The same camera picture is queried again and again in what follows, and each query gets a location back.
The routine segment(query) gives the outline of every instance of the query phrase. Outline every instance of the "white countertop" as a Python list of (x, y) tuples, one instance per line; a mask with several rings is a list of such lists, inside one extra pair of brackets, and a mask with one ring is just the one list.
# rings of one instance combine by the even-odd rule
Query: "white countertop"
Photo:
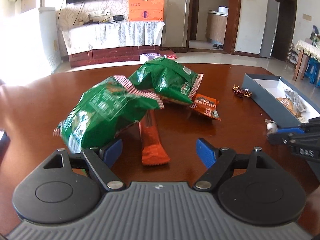
[(208, 11), (208, 13), (213, 13), (213, 14), (218, 14), (218, 15), (222, 15), (222, 16), (227, 16), (228, 17), (228, 14), (227, 13), (223, 13), (223, 12)]

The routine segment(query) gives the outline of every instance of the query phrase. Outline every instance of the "orange snack package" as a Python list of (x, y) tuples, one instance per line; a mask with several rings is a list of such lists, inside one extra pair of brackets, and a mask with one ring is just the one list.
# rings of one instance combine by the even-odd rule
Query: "orange snack package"
[(147, 111), (139, 122), (140, 136), (142, 140), (142, 164), (155, 166), (168, 163), (171, 159), (163, 149), (154, 111)]
[(217, 112), (218, 100), (201, 94), (195, 94), (192, 100), (193, 104), (190, 106), (191, 109), (207, 117), (221, 121)]

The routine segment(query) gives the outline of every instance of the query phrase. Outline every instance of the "dining table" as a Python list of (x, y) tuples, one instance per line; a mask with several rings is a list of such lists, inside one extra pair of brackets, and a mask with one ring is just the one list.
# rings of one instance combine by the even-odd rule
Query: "dining table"
[(297, 66), (293, 75), (293, 80), (296, 81), (300, 73), (300, 79), (303, 80), (304, 74), (308, 68), (308, 62), (310, 57), (314, 58), (320, 63), (320, 49), (305, 41), (299, 40), (295, 46), (295, 49), (299, 51), (299, 58)]
[[(187, 181), (193, 185), (206, 171), (196, 154), (196, 141), (204, 138), (214, 147), (228, 147), (249, 154), (254, 147), (273, 158), (303, 187), (307, 195), (297, 221), (312, 235), (320, 233), (319, 181), (307, 162), (291, 154), (285, 145), (267, 141), (265, 119), (270, 117), (251, 98), (239, 98), (233, 86), (241, 86), (244, 75), (270, 74), (262, 67), (225, 64), (183, 64), (203, 73), (198, 93), (219, 101), (221, 118), (210, 120), (189, 107), (165, 103), (155, 110), (161, 143), (171, 161), (147, 167), (141, 163), (138, 124), (122, 131), (123, 151), (112, 171), (127, 185), (132, 181)], [(60, 121), (67, 118), (81, 95), (109, 76), (130, 76), (140, 65), (104, 67), (56, 73), (24, 86), (0, 86), (0, 129), (10, 138), (0, 156), (0, 234), (7, 235), (20, 219), (12, 205), (17, 185), (58, 148), (67, 148), (62, 138), (53, 136)], [(236, 170), (234, 176), (245, 172)]]

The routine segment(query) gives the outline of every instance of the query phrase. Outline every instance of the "refrigerator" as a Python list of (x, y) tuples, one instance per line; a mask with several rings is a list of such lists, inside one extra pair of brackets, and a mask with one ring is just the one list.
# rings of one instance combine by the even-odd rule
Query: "refrigerator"
[(268, 0), (267, 17), (260, 49), (260, 57), (271, 57), (278, 26), (279, 8), (279, 2)]

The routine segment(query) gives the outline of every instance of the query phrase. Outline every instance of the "white tablecloth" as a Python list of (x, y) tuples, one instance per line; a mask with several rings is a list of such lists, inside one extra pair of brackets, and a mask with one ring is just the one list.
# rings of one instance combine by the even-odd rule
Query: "white tablecloth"
[(305, 41), (299, 40), (295, 48), (320, 62), (320, 49)]
[(164, 22), (100, 23), (84, 25), (62, 32), (68, 54), (92, 49), (134, 46), (160, 46)]

